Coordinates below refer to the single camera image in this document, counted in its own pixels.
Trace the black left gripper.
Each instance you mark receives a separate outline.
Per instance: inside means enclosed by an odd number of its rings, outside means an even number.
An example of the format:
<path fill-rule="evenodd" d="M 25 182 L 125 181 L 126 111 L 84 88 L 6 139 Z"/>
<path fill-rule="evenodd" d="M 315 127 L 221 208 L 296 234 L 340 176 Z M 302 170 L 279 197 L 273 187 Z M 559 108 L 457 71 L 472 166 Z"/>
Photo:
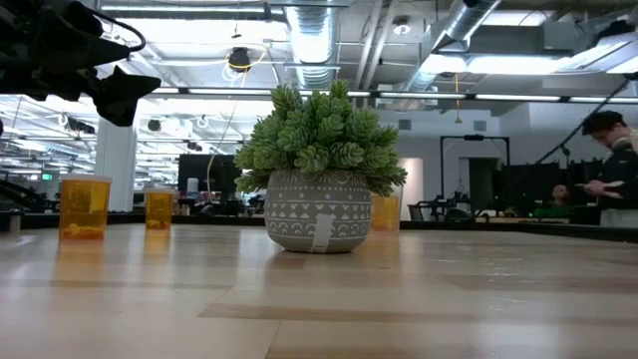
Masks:
<path fill-rule="evenodd" d="M 80 0 L 0 0 L 0 94 L 77 100 L 88 92 L 93 67 L 131 53 L 126 45 L 103 38 L 98 16 Z M 159 87 L 159 78 L 116 66 L 89 95 L 103 119 L 131 126 L 138 101 Z"/>

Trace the small orange pill bottle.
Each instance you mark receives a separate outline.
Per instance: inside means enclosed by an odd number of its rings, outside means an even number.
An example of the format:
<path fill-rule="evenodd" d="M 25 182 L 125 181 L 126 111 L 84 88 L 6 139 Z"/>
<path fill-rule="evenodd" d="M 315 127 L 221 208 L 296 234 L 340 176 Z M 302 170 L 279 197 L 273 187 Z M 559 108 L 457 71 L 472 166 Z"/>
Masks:
<path fill-rule="evenodd" d="M 174 190 L 149 188 L 146 190 L 146 229 L 169 230 L 173 215 Z"/>

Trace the white square pillar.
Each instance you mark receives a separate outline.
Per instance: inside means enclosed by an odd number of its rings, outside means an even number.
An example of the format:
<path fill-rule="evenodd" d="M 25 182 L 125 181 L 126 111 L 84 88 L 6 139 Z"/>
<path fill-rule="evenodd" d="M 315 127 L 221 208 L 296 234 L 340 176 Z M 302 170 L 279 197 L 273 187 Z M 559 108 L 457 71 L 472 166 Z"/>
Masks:
<path fill-rule="evenodd" d="M 117 127 L 99 119 L 94 174 L 112 179 L 109 211 L 133 210 L 137 144 L 136 123 Z"/>

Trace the black monitor screen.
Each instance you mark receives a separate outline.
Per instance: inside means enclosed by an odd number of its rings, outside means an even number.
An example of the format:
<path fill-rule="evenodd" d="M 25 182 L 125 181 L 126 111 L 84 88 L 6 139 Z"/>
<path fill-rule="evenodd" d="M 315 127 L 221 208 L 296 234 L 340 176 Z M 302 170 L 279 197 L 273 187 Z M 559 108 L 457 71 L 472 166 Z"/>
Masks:
<path fill-rule="evenodd" d="M 198 191 L 220 192 L 221 199 L 228 200 L 235 194 L 235 180 L 241 175 L 232 155 L 180 155 L 177 188 L 188 192 L 188 180 L 197 179 Z"/>

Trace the green artificial succulent plant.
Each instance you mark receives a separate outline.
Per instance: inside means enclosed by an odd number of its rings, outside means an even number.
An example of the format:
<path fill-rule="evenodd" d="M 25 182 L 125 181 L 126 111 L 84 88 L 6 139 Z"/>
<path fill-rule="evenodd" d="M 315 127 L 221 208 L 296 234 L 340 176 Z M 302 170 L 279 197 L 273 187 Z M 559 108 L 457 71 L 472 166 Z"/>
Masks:
<path fill-rule="evenodd" d="M 235 165 L 244 171 L 237 188 L 263 189 L 275 172 L 284 170 L 353 173 L 381 196 L 405 184 L 408 172 L 394 149 L 398 130 L 382 126 L 374 111 L 355 108 L 348 92 L 341 80 L 332 82 L 326 94 L 314 91 L 307 98 L 288 86 L 273 90 L 274 110 L 257 122 L 235 155 Z"/>

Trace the grey patterned ceramic pot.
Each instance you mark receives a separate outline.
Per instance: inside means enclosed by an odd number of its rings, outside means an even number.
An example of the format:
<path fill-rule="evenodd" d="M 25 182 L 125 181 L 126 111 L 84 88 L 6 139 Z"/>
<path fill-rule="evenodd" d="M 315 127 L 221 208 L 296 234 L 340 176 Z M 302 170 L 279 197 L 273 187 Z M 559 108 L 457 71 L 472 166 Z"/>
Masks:
<path fill-rule="evenodd" d="M 309 252 L 319 213 L 334 216 L 326 253 L 346 253 L 367 238 L 371 193 L 366 179 L 345 170 L 305 174 L 280 170 L 270 175 L 264 220 L 275 243 L 294 252 Z"/>

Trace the white label sticker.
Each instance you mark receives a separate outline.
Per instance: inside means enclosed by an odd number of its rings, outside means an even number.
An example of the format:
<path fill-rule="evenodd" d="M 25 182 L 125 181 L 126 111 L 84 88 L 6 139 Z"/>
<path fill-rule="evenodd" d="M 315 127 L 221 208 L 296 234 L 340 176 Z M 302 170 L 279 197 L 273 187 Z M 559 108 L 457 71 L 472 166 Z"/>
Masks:
<path fill-rule="evenodd" d="M 316 217 L 315 233 L 313 235 L 310 251 L 313 253 L 326 253 L 331 238 L 334 216 L 332 214 L 319 213 Z"/>

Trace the black background robot rig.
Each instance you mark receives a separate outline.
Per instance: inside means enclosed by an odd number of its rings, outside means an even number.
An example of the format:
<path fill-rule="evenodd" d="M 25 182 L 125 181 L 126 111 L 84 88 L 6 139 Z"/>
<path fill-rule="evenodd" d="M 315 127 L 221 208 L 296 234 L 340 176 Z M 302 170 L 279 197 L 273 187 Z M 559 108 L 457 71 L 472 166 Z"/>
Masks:
<path fill-rule="evenodd" d="M 437 195 L 432 200 L 421 200 L 409 204 L 408 210 L 411 221 L 445 221 L 450 210 L 459 209 L 471 211 L 472 203 L 469 195 L 454 191 L 449 196 Z"/>

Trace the long ceiling light strip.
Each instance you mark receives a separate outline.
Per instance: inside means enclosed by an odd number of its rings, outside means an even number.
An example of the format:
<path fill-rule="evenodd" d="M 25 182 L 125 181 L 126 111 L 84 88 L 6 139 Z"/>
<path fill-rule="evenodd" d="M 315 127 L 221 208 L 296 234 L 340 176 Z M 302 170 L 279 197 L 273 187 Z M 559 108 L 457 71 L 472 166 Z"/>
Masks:
<path fill-rule="evenodd" d="M 273 89 L 249 88 L 159 88 L 149 94 L 149 98 L 269 98 Z M 530 102 L 568 104 L 610 104 L 638 105 L 638 97 L 599 96 L 556 96 L 556 95 L 509 95 L 450 92 L 383 92 L 349 91 L 349 98 L 382 100 L 459 100 L 479 102 Z"/>

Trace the person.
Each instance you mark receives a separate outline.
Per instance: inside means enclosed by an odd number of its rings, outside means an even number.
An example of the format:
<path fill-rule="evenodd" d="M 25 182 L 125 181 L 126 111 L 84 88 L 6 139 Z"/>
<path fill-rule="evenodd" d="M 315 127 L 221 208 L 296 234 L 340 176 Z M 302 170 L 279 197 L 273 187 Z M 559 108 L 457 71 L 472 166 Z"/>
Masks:
<path fill-rule="evenodd" d="M 552 190 L 552 198 L 546 204 L 538 207 L 533 216 L 537 218 L 569 218 L 573 214 L 573 207 L 569 202 L 569 190 L 564 184 L 557 184 Z"/>
<path fill-rule="evenodd" d="M 583 121 L 582 135 L 609 150 L 598 177 L 582 186 L 597 198 L 600 225 L 638 228 L 638 129 L 620 113 L 604 111 Z"/>

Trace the silver ribbed ceiling duct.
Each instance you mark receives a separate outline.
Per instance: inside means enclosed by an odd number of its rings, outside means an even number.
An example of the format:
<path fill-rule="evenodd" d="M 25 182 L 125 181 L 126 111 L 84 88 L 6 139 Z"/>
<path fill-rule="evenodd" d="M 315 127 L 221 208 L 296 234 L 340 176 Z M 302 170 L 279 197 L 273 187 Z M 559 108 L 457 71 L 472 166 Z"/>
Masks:
<path fill-rule="evenodd" d="M 303 5 L 285 10 L 300 88 L 327 89 L 335 79 L 337 70 L 331 64 L 336 56 L 337 13 L 328 6 Z"/>

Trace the silver slanted ceiling duct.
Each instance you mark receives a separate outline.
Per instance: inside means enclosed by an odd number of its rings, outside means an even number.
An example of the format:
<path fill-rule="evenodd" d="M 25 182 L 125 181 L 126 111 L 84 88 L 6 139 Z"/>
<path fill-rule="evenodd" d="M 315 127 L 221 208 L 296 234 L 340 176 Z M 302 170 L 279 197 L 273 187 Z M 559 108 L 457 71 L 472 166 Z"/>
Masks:
<path fill-rule="evenodd" d="M 500 5 L 502 0 L 454 0 L 444 19 L 430 24 L 420 47 L 423 62 L 402 90 L 425 92 L 443 73 L 462 73 L 466 70 L 463 58 L 471 44 L 471 37 Z"/>

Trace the black metal frame stand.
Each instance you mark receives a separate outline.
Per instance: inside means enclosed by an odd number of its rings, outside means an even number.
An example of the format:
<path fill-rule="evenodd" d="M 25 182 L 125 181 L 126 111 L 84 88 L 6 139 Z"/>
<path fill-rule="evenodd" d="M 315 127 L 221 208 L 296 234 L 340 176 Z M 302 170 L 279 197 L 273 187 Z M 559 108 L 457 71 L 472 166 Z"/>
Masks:
<path fill-rule="evenodd" d="M 505 163 L 506 166 L 511 165 L 510 154 L 510 138 L 509 137 L 494 137 L 484 135 L 463 135 L 463 136 L 440 136 L 439 137 L 439 159 L 440 159 L 440 195 L 445 197 L 445 140 L 461 140 L 464 142 L 482 142 L 486 140 L 503 141 L 505 144 Z"/>

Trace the black table border rail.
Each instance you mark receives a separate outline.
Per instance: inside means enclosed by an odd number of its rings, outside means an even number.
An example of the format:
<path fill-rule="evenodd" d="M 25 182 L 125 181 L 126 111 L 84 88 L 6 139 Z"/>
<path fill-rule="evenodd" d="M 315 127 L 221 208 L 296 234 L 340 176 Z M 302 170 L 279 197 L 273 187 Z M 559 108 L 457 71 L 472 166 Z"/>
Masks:
<path fill-rule="evenodd" d="M 17 216 L 21 229 L 55 228 L 59 225 L 57 214 L 23 213 L 20 211 L 0 211 L 0 231 L 9 229 L 10 220 Z M 265 222 L 260 217 L 230 217 L 230 216 L 175 216 L 173 224 L 192 225 L 225 225 L 263 227 Z M 541 235 L 555 235 L 563 237 L 584 238 L 592 240 L 626 242 L 638 244 L 638 229 L 601 227 L 593 225 L 561 224 L 547 222 L 425 222 L 401 221 L 399 230 L 447 230 L 447 231 L 499 231 L 521 232 Z"/>

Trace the black partition wall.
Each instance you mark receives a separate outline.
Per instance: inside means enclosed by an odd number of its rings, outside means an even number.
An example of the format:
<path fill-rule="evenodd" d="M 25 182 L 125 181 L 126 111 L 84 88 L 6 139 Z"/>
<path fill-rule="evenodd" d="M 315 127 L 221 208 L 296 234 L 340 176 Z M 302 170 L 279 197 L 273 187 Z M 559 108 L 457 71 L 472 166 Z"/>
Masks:
<path fill-rule="evenodd" d="M 559 162 L 539 165 L 504 166 L 498 172 L 499 185 L 494 187 L 494 203 L 507 215 L 515 214 L 538 221 L 565 221 L 570 224 L 598 225 L 600 208 L 597 199 L 582 186 L 594 180 L 601 171 L 602 160 L 572 161 L 563 169 Z M 552 198 L 557 184 L 567 186 L 573 214 L 569 218 L 537 218 L 533 212 Z"/>

